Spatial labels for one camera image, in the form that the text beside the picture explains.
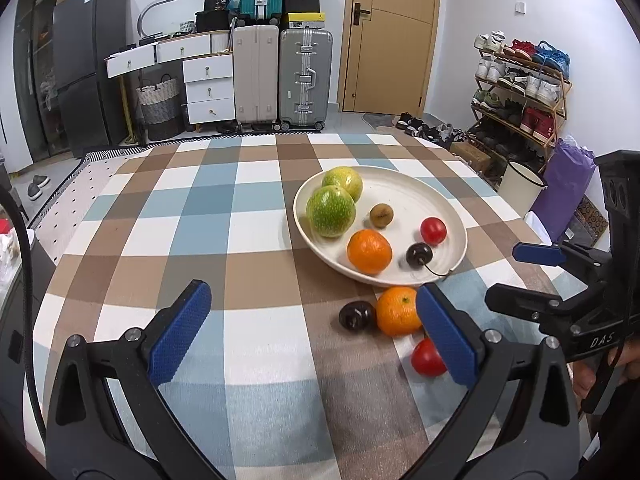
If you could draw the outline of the person's right hand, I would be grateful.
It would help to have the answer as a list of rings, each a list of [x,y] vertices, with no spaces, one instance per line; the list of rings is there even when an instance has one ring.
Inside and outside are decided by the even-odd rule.
[[[630,380],[639,378],[640,375],[640,340],[638,336],[630,338],[625,342],[623,351],[616,363],[617,368],[621,368],[619,385]],[[573,370],[573,390],[576,396],[585,399],[590,389],[596,382],[596,374],[588,366],[586,361],[577,361],[572,364]]]

